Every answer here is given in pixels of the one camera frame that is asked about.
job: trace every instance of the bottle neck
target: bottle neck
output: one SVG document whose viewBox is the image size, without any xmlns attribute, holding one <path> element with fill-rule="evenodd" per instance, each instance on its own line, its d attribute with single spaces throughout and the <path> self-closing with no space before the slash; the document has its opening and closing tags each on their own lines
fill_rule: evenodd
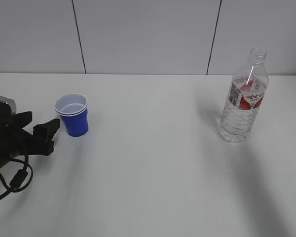
<svg viewBox="0 0 296 237">
<path fill-rule="evenodd" d="M 263 64 L 265 62 L 266 52 L 260 50 L 259 48 L 251 49 L 250 56 L 248 57 L 248 61 L 257 66 Z"/>
<path fill-rule="evenodd" d="M 260 59 L 257 57 L 254 57 L 252 55 L 250 55 L 248 57 L 248 61 L 253 65 L 253 66 L 258 66 L 260 64 L 263 64 L 265 62 L 265 59 Z"/>
</svg>

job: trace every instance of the black cable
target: black cable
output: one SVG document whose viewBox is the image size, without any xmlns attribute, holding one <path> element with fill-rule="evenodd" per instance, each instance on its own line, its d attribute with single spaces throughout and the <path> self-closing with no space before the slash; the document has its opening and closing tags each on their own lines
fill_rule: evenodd
<svg viewBox="0 0 296 237">
<path fill-rule="evenodd" d="M 8 161 L 23 164 L 23 169 L 18 170 L 18 172 L 15 174 L 12 181 L 10 182 L 11 186 L 17 186 L 18 188 L 8 186 L 5 179 L 4 179 L 4 177 L 0 173 L 0 181 L 1 181 L 2 185 L 6 189 L 6 192 L 4 192 L 3 194 L 0 195 L 0 200 L 5 198 L 6 196 L 8 196 L 10 193 L 18 193 L 18 192 L 21 192 L 21 191 L 25 190 L 29 186 L 29 184 L 31 183 L 31 181 L 33 179 L 33 169 L 29 165 L 29 154 L 28 154 L 28 151 L 27 151 L 27 149 L 26 149 L 26 147 L 24 145 L 24 142 L 23 142 L 22 138 L 18 135 L 17 127 L 10 126 L 9 124 L 6 124 L 6 127 L 7 127 L 7 131 L 9 133 L 11 133 L 12 136 L 15 138 L 15 140 L 19 143 L 19 146 L 21 147 L 21 150 L 22 150 L 23 155 L 24 155 L 24 161 L 19 160 L 19 159 L 11 159 L 11 158 L 7 159 Z M 19 188 L 19 186 L 24 182 L 24 179 L 26 178 L 26 176 L 28 174 L 27 173 L 28 167 L 31 170 L 30 178 L 29 178 L 28 182 L 23 187 Z"/>
<path fill-rule="evenodd" d="M 26 164 L 26 162 L 22 161 L 22 160 L 19 160 L 19 159 L 8 159 L 9 161 L 12 161 L 12 162 L 17 162 L 17 163 L 21 163 L 21 164 Z M 19 193 L 23 190 L 25 190 L 31 183 L 32 179 L 33 179 L 33 169 L 32 167 L 27 164 L 28 167 L 30 168 L 31 170 L 31 175 L 30 175 L 30 178 L 29 180 L 27 181 L 27 183 L 21 187 L 21 188 L 18 188 L 18 189 L 13 189 L 11 187 L 9 187 L 7 184 L 6 184 L 6 181 L 4 179 L 4 177 L 2 176 L 2 174 L 0 173 L 0 181 L 2 182 L 3 186 L 7 189 L 7 191 L 5 191 L 3 194 L 0 195 L 0 200 L 2 200 L 3 198 L 5 198 L 6 196 L 8 196 L 10 193 Z"/>
</svg>

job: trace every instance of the cup rim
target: cup rim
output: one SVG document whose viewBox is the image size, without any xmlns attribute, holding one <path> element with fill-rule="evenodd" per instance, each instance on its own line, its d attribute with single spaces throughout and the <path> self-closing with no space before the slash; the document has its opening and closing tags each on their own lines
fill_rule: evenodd
<svg viewBox="0 0 296 237">
<path fill-rule="evenodd" d="M 85 107 L 82 111 L 79 111 L 77 112 L 76 114 L 61 114 L 61 113 L 58 113 L 60 116 L 64 116 L 64 117 L 74 117 L 74 116 L 77 116 L 77 115 L 81 115 L 84 111 L 87 110 L 87 107 Z"/>
<path fill-rule="evenodd" d="M 77 112 L 74 112 L 74 113 L 63 113 L 63 112 L 61 112 L 60 110 L 58 110 L 58 109 L 56 108 L 56 104 L 57 104 L 57 102 L 60 101 L 63 97 L 68 96 L 68 95 L 80 95 L 80 96 L 84 97 L 84 98 L 85 98 L 85 101 L 86 101 L 85 105 L 84 105 L 80 110 L 78 110 Z M 82 113 L 87 109 L 87 106 L 88 106 L 88 99 L 87 99 L 84 95 L 76 94 L 76 93 L 71 93 L 71 94 L 63 95 L 62 97 L 60 97 L 60 98 L 56 101 L 56 103 L 55 103 L 55 105 L 54 105 L 54 109 L 55 109 L 55 111 L 56 111 L 59 115 L 67 116 L 67 117 L 71 117 L 71 116 L 76 116 L 76 115 L 80 115 L 80 114 L 82 114 Z"/>
</svg>

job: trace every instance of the blue plastic cup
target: blue plastic cup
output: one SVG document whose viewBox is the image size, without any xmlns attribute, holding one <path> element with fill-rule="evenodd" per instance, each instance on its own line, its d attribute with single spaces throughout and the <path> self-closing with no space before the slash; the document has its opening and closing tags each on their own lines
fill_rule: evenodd
<svg viewBox="0 0 296 237">
<path fill-rule="evenodd" d="M 79 94 L 65 95 L 57 100 L 55 110 L 70 136 L 79 137 L 88 131 L 87 105 L 87 98 Z"/>
</svg>

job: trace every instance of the clear plastic bottle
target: clear plastic bottle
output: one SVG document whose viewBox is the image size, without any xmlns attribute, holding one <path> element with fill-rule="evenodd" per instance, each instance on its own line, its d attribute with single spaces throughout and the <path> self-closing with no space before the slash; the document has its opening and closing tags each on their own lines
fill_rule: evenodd
<svg viewBox="0 0 296 237">
<path fill-rule="evenodd" d="M 269 84 L 265 57 L 265 51 L 253 48 L 247 63 L 232 75 L 220 123 L 220 132 L 228 142 L 242 142 L 250 134 Z"/>
</svg>

